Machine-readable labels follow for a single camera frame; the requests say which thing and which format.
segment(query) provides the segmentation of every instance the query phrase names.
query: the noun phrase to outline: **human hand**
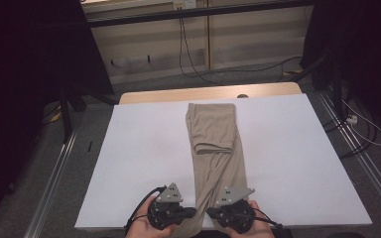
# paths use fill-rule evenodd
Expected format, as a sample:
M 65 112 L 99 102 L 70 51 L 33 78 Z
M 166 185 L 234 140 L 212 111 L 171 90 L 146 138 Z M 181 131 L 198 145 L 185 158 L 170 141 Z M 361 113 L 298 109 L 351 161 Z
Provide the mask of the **human hand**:
M 249 205 L 252 208 L 256 208 L 259 210 L 258 203 L 255 200 L 250 200 Z M 257 210 L 255 210 L 255 212 L 257 217 L 265 218 L 265 216 L 261 212 Z M 243 234 L 237 233 L 230 227 L 225 227 L 225 231 L 231 238 L 274 238 L 269 224 L 257 220 L 253 222 L 250 230 Z
M 148 207 L 150 206 L 151 201 L 155 198 L 155 196 L 150 196 L 138 209 L 135 217 L 143 217 L 137 218 L 132 223 L 126 238 L 168 238 L 175 231 L 177 227 L 175 224 L 172 224 L 163 230 L 158 230 L 150 224 L 150 221 L 148 221 Z

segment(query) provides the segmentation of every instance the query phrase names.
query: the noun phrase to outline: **black cable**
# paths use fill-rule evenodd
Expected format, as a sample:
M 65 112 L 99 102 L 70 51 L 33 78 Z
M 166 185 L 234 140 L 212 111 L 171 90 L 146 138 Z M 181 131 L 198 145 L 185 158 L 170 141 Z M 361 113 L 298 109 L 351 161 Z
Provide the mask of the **black cable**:
M 161 187 L 156 187 L 154 188 L 152 191 L 150 191 L 142 200 L 141 202 L 138 204 L 138 206 L 135 208 L 134 212 L 132 212 L 132 215 L 131 217 L 129 217 L 128 219 L 128 222 L 126 223 L 126 225 L 124 226 L 125 228 L 125 236 L 128 234 L 128 231 L 129 231 L 129 228 L 131 228 L 131 225 L 132 223 L 135 221 L 134 220 L 134 216 L 136 215 L 136 213 L 138 212 L 139 208 L 141 208 L 142 204 L 144 204 L 144 202 L 148 199 L 148 197 L 150 197 L 154 192 L 158 191 L 158 192 L 163 192 L 164 190 L 166 189 L 165 186 L 161 186 Z
M 283 67 L 283 64 L 281 63 L 281 75 L 280 75 L 280 78 L 278 78 L 278 80 L 276 82 L 281 81 L 281 79 L 283 78 L 283 73 L 284 73 L 284 67 Z
M 365 113 L 363 112 L 363 110 L 361 109 L 361 106 L 359 105 L 359 103 L 357 102 L 357 100 L 354 99 L 354 102 L 357 104 L 357 107 L 358 109 L 360 110 L 360 114 L 365 117 Z M 372 122 L 374 123 L 374 116 L 373 114 L 370 114 L 371 117 L 372 117 Z M 369 140 L 369 135 L 370 135 L 370 123 L 367 122 L 367 136 L 366 138 Z M 373 138 L 371 139 L 371 141 L 375 141 L 376 140 L 376 137 L 377 137 L 377 129 L 374 129 L 373 130 Z M 340 159 L 345 159 L 345 158 L 349 158 L 349 157 L 352 157 L 352 156 L 355 156 L 365 150 L 367 150 L 369 147 L 371 146 L 371 143 L 369 143 L 367 140 L 364 140 L 363 139 L 363 142 L 360 143 L 360 146 L 356 147 L 354 150 L 342 155 L 342 156 L 339 156 Z
M 324 131 L 325 131 L 326 133 L 328 133 L 328 132 L 331 132 L 331 131 L 333 131 L 333 130 L 335 130 L 335 129 L 337 129 L 337 128 L 343 126 L 343 125 L 345 125 L 345 122 L 346 122 L 347 118 L 348 118 L 348 115 L 345 115 L 344 119 L 341 120 L 340 122 L 338 122 L 338 124 L 336 124 L 336 125 L 335 125 L 334 127 L 332 127 L 332 128 L 326 129 L 326 130 L 324 130 Z
M 180 54 L 179 54 L 179 65 L 180 65 L 180 68 L 181 68 L 181 72 L 184 76 L 186 77 L 200 77 L 202 78 L 203 80 L 205 81 L 208 81 L 208 82 L 211 82 L 211 83 L 215 83 L 215 84 L 220 84 L 218 82 L 214 82 L 214 81 L 210 81 L 210 80 L 207 80 L 205 78 L 203 78 L 203 76 L 205 75 L 208 75 L 208 74 L 214 74 L 214 73 L 221 73 L 221 72 L 256 72 L 256 71 L 263 71 L 263 70 L 267 70 L 267 69 L 271 69 L 271 68 L 274 68 L 276 66 L 282 66 L 285 62 L 287 61 L 290 61 L 290 60 L 295 60 L 295 59 L 301 59 L 302 57 L 293 57 L 293 58 L 288 58 L 288 59 L 284 59 L 283 61 L 277 63 L 277 64 L 274 64 L 272 66 L 268 66 L 268 67 L 264 67 L 264 68 L 257 68 L 257 69 L 228 69 L 228 70 L 215 70 L 215 71 L 208 71 L 208 72 L 203 72 L 203 73 L 200 73 L 200 72 L 197 72 L 193 66 L 193 62 L 191 60 L 191 54 L 190 54 L 190 50 L 189 50 L 189 46 L 188 46 L 188 41 L 187 41 L 187 35 L 186 35 L 186 29 L 185 29 L 185 23 L 184 23 L 184 20 L 182 18 L 180 18 L 180 23 L 181 23 L 181 51 L 180 51 Z M 188 56 L 189 56 L 189 59 L 190 59 L 190 64 L 194 70 L 194 72 L 196 73 L 196 75 L 189 75 L 189 74 L 186 74 L 184 72 L 184 69 L 183 69 L 183 66 L 182 66 L 182 52 L 183 52 L 183 49 L 182 49 L 182 45 L 183 45 L 183 38 L 185 37 L 185 43 L 186 43 L 186 46 L 187 46 L 187 50 L 188 50 Z
M 257 217 L 257 216 L 253 217 L 253 216 L 250 216 L 248 214 L 233 214 L 233 216 L 254 219 L 254 220 L 257 220 L 257 221 L 262 221 L 262 222 L 271 224 L 271 225 L 273 225 L 273 226 L 275 226 L 277 228 L 278 233 L 280 234 L 281 238 L 288 238 L 289 237 L 287 235 L 287 232 L 284 230 L 284 226 L 282 224 L 279 224 L 279 223 L 271 220 L 263 211 L 261 211 L 259 209 L 256 209 L 256 208 L 253 208 L 253 209 L 257 210 L 257 211 L 260 211 L 267 218 L 261 218 L 261 217 Z
M 147 217 L 147 216 L 148 216 L 148 214 L 141 215 L 141 216 L 137 216 L 137 217 L 135 217 L 134 219 L 132 219 L 132 223 L 133 223 L 134 221 L 138 220 L 139 218 Z
M 260 209 L 257 209 L 257 208 L 253 208 L 253 209 L 261 212 L 262 215 L 264 215 L 268 220 L 271 220 L 271 218 L 269 218 L 269 216 L 267 216 L 267 214 L 265 214 L 265 212 L 263 212 L 263 211 L 261 211 Z
M 224 86 L 224 84 L 222 83 L 219 83 L 219 82 L 215 82 L 215 81 L 211 81 L 211 80 L 208 80 L 206 78 L 203 78 L 202 75 L 199 74 L 199 72 L 196 71 L 196 68 L 194 68 L 194 65 L 193 65 L 193 61 L 191 60 L 191 53 L 190 53 L 190 48 L 188 46 L 188 40 L 187 40 L 187 31 L 185 29 L 185 22 L 184 22 L 184 19 L 180 18 L 179 19 L 180 22 L 181 22 L 181 55 L 180 55 L 180 60 L 179 60 L 179 64 L 181 66 L 181 71 L 182 73 L 187 76 L 185 73 L 184 73 L 184 70 L 182 69 L 182 27 L 183 27 L 183 30 L 184 30 L 184 38 L 185 38 L 185 44 L 187 46 L 187 51 L 188 51 L 188 57 L 190 59 L 190 65 L 191 67 L 193 68 L 193 71 L 197 74 L 197 76 L 200 77 L 200 79 L 206 81 L 206 82 L 210 82 L 210 83 L 213 83 L 213 84 L 216 84 L 216 85 L 219 85 L 219 86 Z

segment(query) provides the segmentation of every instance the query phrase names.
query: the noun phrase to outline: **cable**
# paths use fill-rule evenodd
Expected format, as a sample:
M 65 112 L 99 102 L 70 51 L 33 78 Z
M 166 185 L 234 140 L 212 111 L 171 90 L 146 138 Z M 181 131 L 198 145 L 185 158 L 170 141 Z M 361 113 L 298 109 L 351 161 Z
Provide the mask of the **cable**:
M 376 129 L 378 129 L 379 131 L 381 131 L 380 127 L 378 127 L 376 124 L 374 124 L 373 122 L 367 120 L 365 117 L 363 117 L 362 115 L 360 115 L 358 112 L 356 112 L 354 109 L 352 109 L 348 103 L 346 103 L 344 100 L 342 100 L 342 102 L 352 111 L 354 112 L 357 116 L 359 116 L 360 118 L 362 118 L 363 120 L 365 120 L 366 122 L 370 123 L 371 125 L 373 125 Z M 381 146 L 381 144 L 379 143 L 375 143 L 373 141 L 370 141 L 369 139 L 363 137 L 360 133 L 358 133 L 354 127 L 351 125 L 351 129 L 361 138 L 363 138 L 364 140 L 368 141 L 369 143 L 373 144 L 373 145 L 376 145 L 376 146 Z
M 288 238 L 289 237 L 287 232 L 284 230 L 284 226 L 282 224 L 279 224 L 279 223 L 271 220 L 271 218 L 269 218 L 269 216 L 267 214 L 265 214 L 265 212 L 261 211 L 260 209 L 257 209 L 257 208 L 253 208 L 253 209 L 261 212 L 266 217 L 266 218 L 255 217 L 255 220 L 263 221 L 263 222 L 272 224 L 273 226 L 275 226 L 277 228 L 278 233 L 280 233 L 280 237 L 282 237 L 282 238 Z
M 261 211 L 260 209 L 257 209 L 257 208 L 253 208 L 254 210 L 256 211 L 259 211 L 262 213 L 262 215 L 264 215 L 268 220 L 271 220 L 271 218 L 269 218 L 269 216 L 267 216 L 267 214 L 265 214 L 263 211 Z
M 182 74 L 184 76 L 186 76 L 186 77 L 200 77 L 202 80 L 205 80 L 205 81 L 208 81 L 208 82 L 215 83 L 217 85 L 223 86 L 223 84 L 215 82 L 215 81 L 207 80 L 207 79 L 203 78 L 203 76 L 208 75 L 208 74 L 221 73 L 221 72 L 256 72 L 256 71 L 263 71 L 263 70 L 267 70 L 267 69 L 271 69 L 271 68 L 277 67 L 279 65 L 283 65 L 287 61 L 295 60 L 295 59 L 301 59 L 302 58 L 302 57 L 293 57 L 293 58 L 284 59 L 283 61 L 281 61 L 281 62 L 279 62 L 277 64 L 274 64 L 274 65 L 268 66 L 268 67 L 264 67 L 264 68 L 215 70 L 215 71 L 208 71 L 208 72 L 200 73 L 200 72 L 196 71 L 196 69 L 194 68 L 193 62 L 191 60 L 191 54 L 190 54 L 189 45 L 188 45 L 188 41 L 187 41 L 185 22 L 184 22 L 184 20 L 182 18 L 180 18 L 180 22 L 181 22 L 181 51 L 180 51 L 180 55 L 179 55 L 179 65 L 180 65 Z M 190 59 L 190 64 L 191 64 L 194 72 L 196 73 L 196 75 L 186 74 L 184 72 L 184 69 L 183 69 L 183 66 L 182 66 L 182 52 L 183 52 L 182 45 L 183 45 L 183 38 L 184 37 L 185 37 L 185 44 L 186 44 L 187 50 L 188 50 L 188 56 L 189 56 L 189 59 Z
M 284 73 L 284 67 L 283 67 L 283 64 L 281 63 L 281 75 L 276 82 L 281 81 L 281 79 L 283 78 L 283 73 Z
M 206 78 L 203 78 L 202 75 L 199 74 L 199 72 L 196 71 L 196 68 L 194 68 L 194 65 L 193 65 L 193 61 L 191 60 L 191 53 L 190 53 L 190 48 L 188 46 L 188 40 L 187 40 L 187 31 L 185 29 L 185 22 L 184 22 L 184 19 L 180 18 L 179 19 L 181 21 L 181 55 L 180 55 L 180 60 L 179 60 L 179 64 L 181 66 L 181 71 L 182 73 L 187 76 L 185 73 L 184 73 L 184 70 L 182 69 L 182 27 L 183 27 L 183 30 L 184 30 L 184 38 L 185 38 L 185 44 L 187 46 L 187 51 L 188 51 L 188 57 L 190 59 L 190 65 L 191 67 L 193 68 L 193 71 L 200 77 L 200 79 L 206 81 L 206 82 L 210 82 L 210 83 L 213 83 L 213 84 L 216 84 L 216 85 L 219 85 L 219 86 L 224 86 L 224 84 L 222 83 L 219 83 L 219 82 L 215 82 L 215 81 L 211 81 L 211 80 L 208 80 Z
M 141 202 L 138 204 L 138 206 L 135 208 L 134 212 L 132 212 L 132 215 L 131 217 L 129 217 L 128 219 L 128 222 L 126 223 L 126 225 L 124 226 L 125 228 L 125 236 L 128 234 L 128 231 L 129 231 L 129 228 L 131 228 L 131 225 L 132 223 L 138 219 L 139 217 L 135 218 L 134 219 L 134 216 L 136 215 L 136 213 L 138 212 L 139 208 L 141 208 L 142 204 L 144 204 L 144 202 L 148 199 L 148 197 L 150 197 L 154 192 L 158 191 L 158 192 L 163 192 L 164 190 L 166 189 L 165 186 L 161 186 L 161 187 L 156 187 L 154 188 L 152 191 L 150 191 L 142 200 Z
M 357 100 L 355 100 L 354 98 L 354 102 L 357 104 L 358 106 L 358 109 L 360 110 L 360 113 L 361 115 L 365 115 L 363 110 L 361 109 L 361 106 L 359 106 L 359 103 L 357 102 Z M 370 135 L 370 124 L 367 123 L 367 136 L 366 138 L 369 138 L 369 135 Z M 375 141 L 376 140 L 376 136 L 377 136 L 377 130 L 373 130 L 373 138 L 371 139 L 372 141 Z M 345 159 L 345 158 L 349 158 L 349 157 L 352 157 L 352 156 L 355 156 L 365 150 L 367 150 L 367 148 L 370 147 L 370 143 L 366 140 L 363 140 L 363 142 L 360 144 L 360 146 L 356 147 L 354 150 L 342 155 L 342 156 L 339 156 L 340 159 Z
M 145 214 L 145 215 L 142 215 L 142 216 L 135 217 L 134 219 L 132 219 L 132 222 L 138 220 L 139 218 L 147 217 L 147 216 L 148 216 L 148 214 Z
M 325 131 L 326 133 L 328 133 L 328 132 L 331 132 L 331 131 L 333 131 L 333 130 L 335 130 L 335 129 L 341 127 L 341 126 L 343 126 L 343 125 L 345 124 L 345 121 L 346 121 L 346 119 L 347 119 L 347 116 L 345 116 L 344 120 L 338 122 L 338 124 L 336 124 L 334 127 L 329 128 L 329 129 L 326 129 L 326 130 L 324 130 L 324 131 Z

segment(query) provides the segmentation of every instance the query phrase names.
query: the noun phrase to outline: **mounting plate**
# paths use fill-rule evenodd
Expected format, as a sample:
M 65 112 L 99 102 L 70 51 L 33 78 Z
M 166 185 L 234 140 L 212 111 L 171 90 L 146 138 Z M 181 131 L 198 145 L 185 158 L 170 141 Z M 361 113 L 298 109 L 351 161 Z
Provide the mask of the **mounting plate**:
M 181 192 L 174 182 L 157 196 L 157 202 L 182 202 Z
M 218 206 L 231 205 L 243 197 L 255 192 L 254 188 L 225 187 L 220 199 L 216 202 Z

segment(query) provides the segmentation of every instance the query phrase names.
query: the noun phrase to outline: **white table surface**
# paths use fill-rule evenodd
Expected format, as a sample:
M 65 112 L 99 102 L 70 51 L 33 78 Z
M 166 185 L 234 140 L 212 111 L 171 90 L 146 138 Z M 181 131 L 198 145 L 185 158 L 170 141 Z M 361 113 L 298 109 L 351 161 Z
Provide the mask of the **white table surface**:
M 234 103 L 250 195 L 286 227 L 371 220 L 304 94 Z M 175 182 L 194 206 L 189 101 L 117 105 L 75 228 L 122 228 L 153 188 Z M 203 229 L 212 229 L 206 215 Z

